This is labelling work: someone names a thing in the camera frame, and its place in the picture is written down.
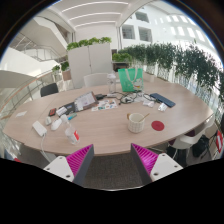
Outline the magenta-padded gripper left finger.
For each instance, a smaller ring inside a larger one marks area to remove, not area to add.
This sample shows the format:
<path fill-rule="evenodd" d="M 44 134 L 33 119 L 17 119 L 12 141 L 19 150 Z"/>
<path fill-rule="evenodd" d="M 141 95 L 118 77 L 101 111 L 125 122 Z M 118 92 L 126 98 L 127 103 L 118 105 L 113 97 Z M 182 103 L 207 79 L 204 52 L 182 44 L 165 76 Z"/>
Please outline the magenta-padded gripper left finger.
<path fill-rule="evenodd" d="M 93 157 L 94 145 L 90 144 L 67 157 L 58 156 L 44 170 L 82 186 Z"/>

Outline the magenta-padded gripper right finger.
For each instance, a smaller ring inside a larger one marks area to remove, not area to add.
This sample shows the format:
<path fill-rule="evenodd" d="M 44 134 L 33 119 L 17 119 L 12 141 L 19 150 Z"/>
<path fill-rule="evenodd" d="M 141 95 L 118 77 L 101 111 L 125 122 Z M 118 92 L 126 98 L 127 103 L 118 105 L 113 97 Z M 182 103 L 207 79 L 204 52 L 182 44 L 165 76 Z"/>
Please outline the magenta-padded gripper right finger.
<path fill-rule="evenodd" d="M 131 144 L 131 155 L 144 185 L 182 169 L 182 166 L 166 153 L 156 154 L 134 143 Z"/>

